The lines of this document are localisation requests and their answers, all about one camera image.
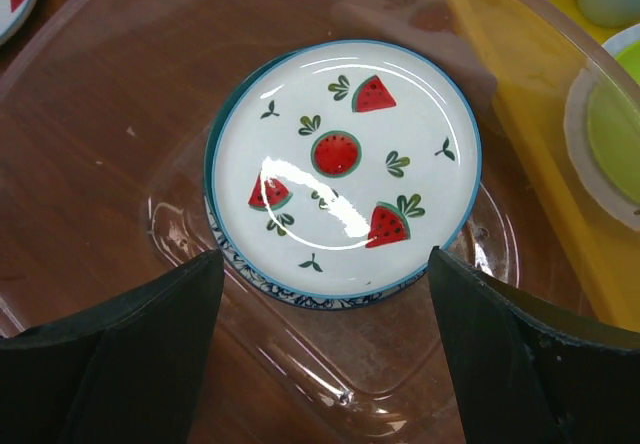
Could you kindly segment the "teal rim lettered plate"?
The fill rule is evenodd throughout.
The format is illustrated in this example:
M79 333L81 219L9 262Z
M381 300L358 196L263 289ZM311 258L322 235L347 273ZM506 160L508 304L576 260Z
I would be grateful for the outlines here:
M291 51L279 55L261 67L252 71L246 78L240 82L235 89L229 94L224 104L220 108L216 117L212 121L209 135L207 137L205 152L204 152L204 172L203 172L203 182L204 182L204 195L205 202L208 205L209 210L213 217L216 217L215 214L215 205L214 205L214 192L213 192L213 173L214 173L214 163L215 163L215 151L218 144L218 140L224 124L232 112L236 102L245 94L248 88L250 88L253 83L258 80L263 74L265 74L272 67L278 65L283 60L286 60L296 54L296 51Z

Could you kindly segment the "white flower plate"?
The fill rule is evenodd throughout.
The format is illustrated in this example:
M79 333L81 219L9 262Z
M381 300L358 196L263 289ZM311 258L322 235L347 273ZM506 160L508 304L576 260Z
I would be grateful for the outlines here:
M215 151L216 221L285 289L363 297L428 268L480 187L474 113L404 47L342 40L296 51L236 102Z

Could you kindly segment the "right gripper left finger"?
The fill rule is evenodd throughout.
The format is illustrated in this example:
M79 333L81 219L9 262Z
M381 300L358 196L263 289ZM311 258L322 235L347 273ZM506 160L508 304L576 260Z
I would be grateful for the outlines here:
M184 443L221 302L206 251L108 301L1 341L4 443Z

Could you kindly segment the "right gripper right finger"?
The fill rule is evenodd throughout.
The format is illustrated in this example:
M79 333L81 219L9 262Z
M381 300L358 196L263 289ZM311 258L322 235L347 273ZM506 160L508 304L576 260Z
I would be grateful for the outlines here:
M636 443L639 335L439 249L428 280L469 443Z

